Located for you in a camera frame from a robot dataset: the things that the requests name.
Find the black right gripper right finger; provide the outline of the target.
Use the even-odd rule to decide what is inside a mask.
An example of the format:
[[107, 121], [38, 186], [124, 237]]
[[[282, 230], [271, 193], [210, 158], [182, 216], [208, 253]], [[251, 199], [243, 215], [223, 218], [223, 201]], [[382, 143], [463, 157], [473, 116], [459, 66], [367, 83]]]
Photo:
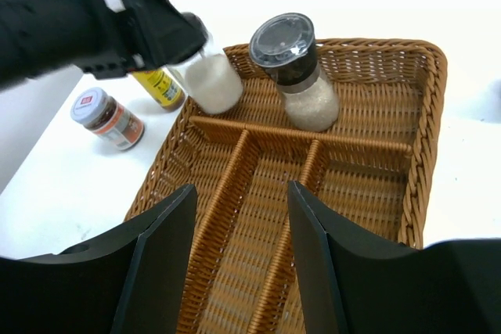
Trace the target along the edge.
[[297, 181], [287, 202], [307, 332], [499, 332], [498, 239], [415, 250], [336, 213]]

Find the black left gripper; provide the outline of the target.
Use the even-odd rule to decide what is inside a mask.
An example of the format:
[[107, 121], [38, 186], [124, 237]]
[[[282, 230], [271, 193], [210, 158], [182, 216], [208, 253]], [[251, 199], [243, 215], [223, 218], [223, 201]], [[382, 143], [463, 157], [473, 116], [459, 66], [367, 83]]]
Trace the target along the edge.
[[169, 0], [1, 0], [1, 89], [75, 65], [97, 80], [177, 65], [204, 46]]

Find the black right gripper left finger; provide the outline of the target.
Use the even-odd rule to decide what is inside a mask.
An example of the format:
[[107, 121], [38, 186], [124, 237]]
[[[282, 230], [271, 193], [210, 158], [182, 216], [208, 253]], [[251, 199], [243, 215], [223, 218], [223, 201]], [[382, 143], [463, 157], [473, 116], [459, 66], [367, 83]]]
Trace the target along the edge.
[[175, 332], [196, 205], [196, 188], [183, 185], [62, 253], [2, 258], [2, 332]]

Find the white lid brown spice jar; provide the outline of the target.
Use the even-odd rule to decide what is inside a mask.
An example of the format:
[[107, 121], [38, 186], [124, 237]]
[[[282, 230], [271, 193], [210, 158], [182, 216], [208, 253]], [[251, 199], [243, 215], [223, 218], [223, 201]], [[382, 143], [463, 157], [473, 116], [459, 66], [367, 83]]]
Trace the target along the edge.
[[99, 87], [75, 99], [70, 117], [120, 151], [136, 145], [145, 131], [144, 123], [134, 113]]

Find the yellow label brown sauce bottle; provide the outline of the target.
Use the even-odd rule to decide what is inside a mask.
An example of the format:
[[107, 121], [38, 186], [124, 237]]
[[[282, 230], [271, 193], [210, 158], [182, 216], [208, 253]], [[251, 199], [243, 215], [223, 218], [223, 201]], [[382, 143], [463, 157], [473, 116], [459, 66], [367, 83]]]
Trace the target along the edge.
[[163, 70], [136, 71], [132, 76], [164, 110], [172, 112], [183, 105], [184, 91]]

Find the black knob salt grinder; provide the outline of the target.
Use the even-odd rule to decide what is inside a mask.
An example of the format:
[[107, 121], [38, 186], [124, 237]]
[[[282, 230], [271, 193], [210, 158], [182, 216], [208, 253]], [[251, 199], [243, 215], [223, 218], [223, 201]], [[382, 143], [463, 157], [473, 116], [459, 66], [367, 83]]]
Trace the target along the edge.
[[199, 16], [189, 12], [183, 16], [203, 32], [206, 41], [198, 52], [168, 70], [206, 114], [224, 113], [239, 102], [243, 83]]

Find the black top salt grinder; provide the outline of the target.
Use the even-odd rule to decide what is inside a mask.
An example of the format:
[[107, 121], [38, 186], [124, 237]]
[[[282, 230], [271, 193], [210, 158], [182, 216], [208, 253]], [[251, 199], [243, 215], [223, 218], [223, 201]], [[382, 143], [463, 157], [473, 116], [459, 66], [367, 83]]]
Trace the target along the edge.
[[249, 55], [275, 83], [293, 126], [321, 132], [337, 120], [340, 100], [318, 61], [313, 22], [301, 13], [283, 13], [253, 34]]

